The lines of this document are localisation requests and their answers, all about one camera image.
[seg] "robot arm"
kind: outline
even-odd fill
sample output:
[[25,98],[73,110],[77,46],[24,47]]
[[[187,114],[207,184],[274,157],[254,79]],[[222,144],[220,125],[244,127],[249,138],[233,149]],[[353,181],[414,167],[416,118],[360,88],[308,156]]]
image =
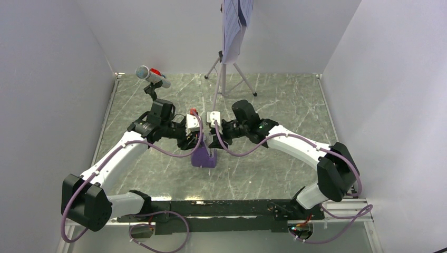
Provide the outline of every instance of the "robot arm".
[[[67,218],[89,228],[100,230],[110,218],[129,214],[149,213],[151,197],[131,190],[126,194],[111,196],[110,191],[120,174],[147,149],[147,142],[153,144],[162,137],[177,139],[181,150],[192,149],[199,141],[199,124],[193,115],[186,115],[181,122],[174,122],[175,106],[169,101],[153,101],[151,111],[142,114],[129,127],[121,140],[94,166],[79,177],[69,175],[62,186],[62,214],[75,191],[85,179],[96,174],[75,198]],[[108,161],[98,171],[98,167]]]
[[[323,148],[338,153],[354,164],[348,149],[343,144],[337,142],[331,146],[303,138],[316,146],[313,148],[300,139],[288,137],[289,134],[295,133],[278,122],[261,119],[247,100],[238,101],[231,108],[236,119],[229,122],[221,120],[219,112],[211,112],[207,115],[207,122],[212,127],[214,122],[218,122],[219,133],[225,146],[231,144],[233,138],[248,137],[251,142],[259,144],[274,134],[284,134],[286,136],[269,138],[262,145],[290,154],[317,171],[318,179],[310,186],[301,188],[292,199],[300,205],[303,212],[329,199],[341,201],[352,187],[355,176],[348,165],[340,158],[320,150]],[[211,134],[213,134],[213,142],[210,148],[222,148],[216,136],[216,130],[212,129]]]

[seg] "purple block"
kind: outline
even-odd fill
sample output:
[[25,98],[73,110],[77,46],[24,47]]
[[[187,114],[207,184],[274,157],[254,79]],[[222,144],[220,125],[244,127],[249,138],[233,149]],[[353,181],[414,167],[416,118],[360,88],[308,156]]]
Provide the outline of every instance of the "purple block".
[[201,168],[215,168],[217,164],[217,152],[214,149],[210,149],[208,152],[207,146],[204,141],[198,149],[191,155],[191,165]]

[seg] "marble floor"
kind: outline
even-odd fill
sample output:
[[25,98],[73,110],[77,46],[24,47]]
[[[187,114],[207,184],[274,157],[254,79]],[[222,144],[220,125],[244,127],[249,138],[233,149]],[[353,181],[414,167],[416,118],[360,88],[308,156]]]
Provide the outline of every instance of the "marble floor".
[[[197,108],[205,118],[211,110],[216,75],[208,80],[203,74],[167,75],[171,88],[157,89],[159,98],[172,101],[177,113]],[[234,119],[231,105],[241,99],[251,102],[261,118],[275,120],[298,134],[318,142],[335,143],[323,96],[313,74],[247,74],[256,89],[253,97],[245,85],[228,97],[218,97],[216,110],[222,118]],[[241,80],[227,75],[227,89]],[[124,75],[118,84],[105,126],[97,159],[104,156],[122,137],[128,125],[151,108],[152,100],[143,88],[146,81]],[[157,145],[174,153],[183,153],[175,140],[162,139]],[[247,151],[254,146],[240,138],[230,149]],[[172,158],[149,149],[131,164],[115,184],[111,194],[140,190],[157,199],[224,200],[291,198],[302,186],[316,180],[316,171],[303,162],[277,150],[259,148],[246,157],[232,157],[218,150],[218,165],[211,170],[191,166],[190,158]]]

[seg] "white backdrop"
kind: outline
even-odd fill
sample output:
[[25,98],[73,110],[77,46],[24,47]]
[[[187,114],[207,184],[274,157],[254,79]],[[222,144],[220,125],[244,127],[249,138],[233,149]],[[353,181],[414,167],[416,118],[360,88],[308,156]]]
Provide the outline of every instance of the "white backdrop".
[[447,246],[447,2],[363,0],[323,73],[385,252]]
[[115,75],[75,1],[2,0],[0,24],[0,252],[52,253]]
[[[220,0],[77,1],[116,72],[205,73],[221,50]],[[360,1],[256,0],[238,65],[321,73]]]

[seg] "white cylinder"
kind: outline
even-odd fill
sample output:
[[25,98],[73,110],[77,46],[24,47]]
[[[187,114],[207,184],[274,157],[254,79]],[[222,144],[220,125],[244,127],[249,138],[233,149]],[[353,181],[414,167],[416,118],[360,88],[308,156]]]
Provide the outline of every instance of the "white cylinder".
[[310,186],[305,187],[298,194],[296,200],[302,207],[310,209],[315,205],[328,200],[328,198],[321,193],[320,189],[318,188],[317,182],[315,182]]
[[110,218],[139,213],[144,204],[144,199],[133,192],[108,196],[107,198],[112,203],[112,214]]

